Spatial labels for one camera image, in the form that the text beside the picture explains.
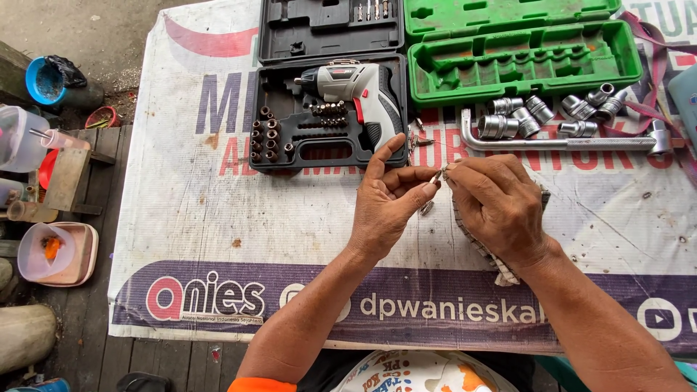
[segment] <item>green tool case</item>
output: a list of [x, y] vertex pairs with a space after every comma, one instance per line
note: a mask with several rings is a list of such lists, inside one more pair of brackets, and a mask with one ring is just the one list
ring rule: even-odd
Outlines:
[[640, 80], [620, 0], [405, 0], [416, 107], [563, 95]]

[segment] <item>black tool case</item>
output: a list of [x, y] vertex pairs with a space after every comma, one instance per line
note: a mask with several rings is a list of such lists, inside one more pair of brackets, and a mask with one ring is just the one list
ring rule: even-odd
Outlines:
[[[358, 21], [358, 7], [362, 21]], [[358, 123], [352, 100], [345, 100], [344, 114], [314, 116], [310, 105], [325, 102], [305, 93], [293, 81], [304, 70], [328, 65], [336, 59], [379, 63], [390, 71], [390, 90], [401, 110], [403, 132], [407, 129], [406, 60], [397, 53], [404, 45], [404, 7], [401, 0], [388, 0], [388, 17], [383, 17], [383, 0], [378, 0], [380, 19], [375, 19], [375, 0], [370, 3], [370, 20], [366, 18], [368, 0], [290, 0], [262, 1], [259, 27], [259, 62], [256, 72], [254, 120], [263, 127], [263, 139], [257, 140], [261, 160], [250, 167], [260, 172], [277, 169], [300, 170], [306, 167], [366, 167], [373, 155], [367, 129]], [[277, 160], [266, 154], [268, 118], [262, 108], [270, 109], [280, 125]], [[322, 126], [322, 120], [346, 119], [345, 126]], [[284, 146], [293, 145], [293, 153]], [[398, 150], [388, 160], [393, 167], [406, 164], [408, 150]]]

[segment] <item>orange sleeve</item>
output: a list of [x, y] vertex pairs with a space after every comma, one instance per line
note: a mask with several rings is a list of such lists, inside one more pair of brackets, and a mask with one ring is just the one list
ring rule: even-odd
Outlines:
[[296, 392], [298, 386], [274, 379], [245, 377], [230, 384], [227, 392]]

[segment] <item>tool case lid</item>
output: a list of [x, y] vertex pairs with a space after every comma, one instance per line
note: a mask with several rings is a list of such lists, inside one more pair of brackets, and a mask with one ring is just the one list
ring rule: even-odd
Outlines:
[[404, 0], [410, 44], [607, 20], [621, 0]]
[[[319, 57], [351, 58], [355, 54], [396, 52], [404, 45], [402, 0], [378, 0], [380, 19], [366, 18], [369, 0], [264, 0], [259, 18], [257, 59], [265, 66]], [[358, 6], [363, 20], [358, 21]]]

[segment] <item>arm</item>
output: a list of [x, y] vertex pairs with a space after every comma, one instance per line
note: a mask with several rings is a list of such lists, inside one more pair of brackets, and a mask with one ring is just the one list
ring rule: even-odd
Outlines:
[[237, 378], [300, 381], [353, 290], [388, 255], [409, 218], [436, 195], [440, 184], [428, 183], [436, 168], [403, 167], [385, 173], [385, 161], [404, 145], [404, 138], [404, 134], [393, 137], [370, 160], [358, 188], [346, 249], [264, 323]]
[[692, 391], [666, 350], [542, 230], [539, 186], [513, 155], [447, 167], [463, 221], [534, 291], [585, 385], [605, 391]]

